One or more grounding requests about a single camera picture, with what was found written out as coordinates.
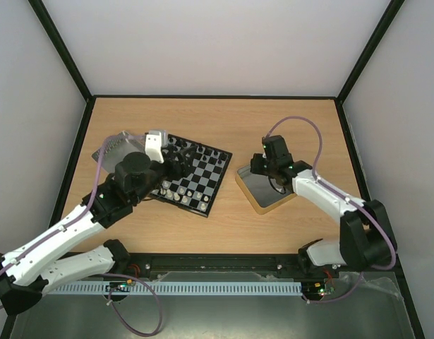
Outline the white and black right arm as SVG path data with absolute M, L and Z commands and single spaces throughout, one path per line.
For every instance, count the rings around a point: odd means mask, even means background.
M 285 190 L 303 197 L 339 225 L 339 239 L 318 239 L 299 249 L 299 270 L 312 277 L 326 265 L 390 270 L 397 262 L 387 212 L 379 201 L 354 197 L 323 179 L 308 163 L 256 153 L 251 172 L 274 179 Z

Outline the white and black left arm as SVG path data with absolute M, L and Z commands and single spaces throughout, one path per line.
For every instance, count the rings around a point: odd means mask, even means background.
M 63 220 L 22 247 L 0 253 L 0 310 L 8 315 L 27 311 L 56 287 L 87 277 L 108 273 L 127 257 L 123 246 L 112 253 L 101 246 L 90 258 L 76 256 L 77 268 L 61 257 L 83 240 L 95 235 L 133 212 L 165 180 L 191 173 L 197 148 L 170 149 L 162 162 L 142 152 L 127 154 L 114 173 L 96 186 Z

